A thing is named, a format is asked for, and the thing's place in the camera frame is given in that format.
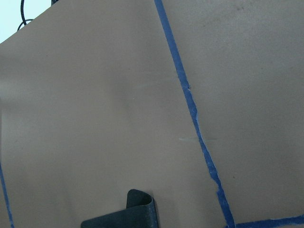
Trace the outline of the black mouse pad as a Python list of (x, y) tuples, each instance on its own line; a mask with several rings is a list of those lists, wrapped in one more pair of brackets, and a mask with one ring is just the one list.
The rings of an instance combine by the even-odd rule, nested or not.
[(154, 198), (141, 190), (127, 193), (126, 209), (85, 220), (82, 228), (157, 228), (159, 226)]

